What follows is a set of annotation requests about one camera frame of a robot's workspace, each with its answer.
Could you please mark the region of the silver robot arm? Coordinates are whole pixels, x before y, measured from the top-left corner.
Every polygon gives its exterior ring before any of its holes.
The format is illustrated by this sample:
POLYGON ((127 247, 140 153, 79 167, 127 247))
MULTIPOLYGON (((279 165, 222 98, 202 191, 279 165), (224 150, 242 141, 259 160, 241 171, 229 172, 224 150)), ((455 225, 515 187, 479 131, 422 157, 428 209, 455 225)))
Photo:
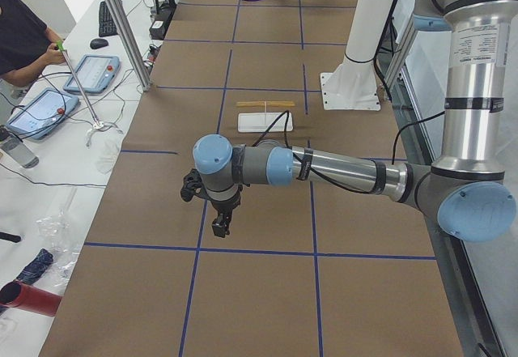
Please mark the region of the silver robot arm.
POLYGON ((385 164, 260 137, 232 145, 210 134, 193 147, 195 166, 180 192, 211 202, 216 236, 227 236, 246 185, 323 181, 352 193, 384 195, 420 210, 458 239, 483 242, 506 232, 516 201, 495 157, 510 24, 517 0, 415 0, 414 26, 452 34, 442 149, 431 165, 385 164))

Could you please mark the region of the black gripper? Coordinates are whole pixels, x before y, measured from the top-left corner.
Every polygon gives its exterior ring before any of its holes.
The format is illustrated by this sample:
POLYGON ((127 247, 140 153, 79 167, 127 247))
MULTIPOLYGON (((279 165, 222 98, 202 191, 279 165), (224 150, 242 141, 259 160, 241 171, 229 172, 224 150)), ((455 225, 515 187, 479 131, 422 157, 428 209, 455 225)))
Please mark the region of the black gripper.
POLYGON ((225 192, 209 192, 210 203, 218 213, 211 224, 216 237, 225 238, 230 234, 232 211, 240 205, 242 190, 242 186, 233 186, 225 192))

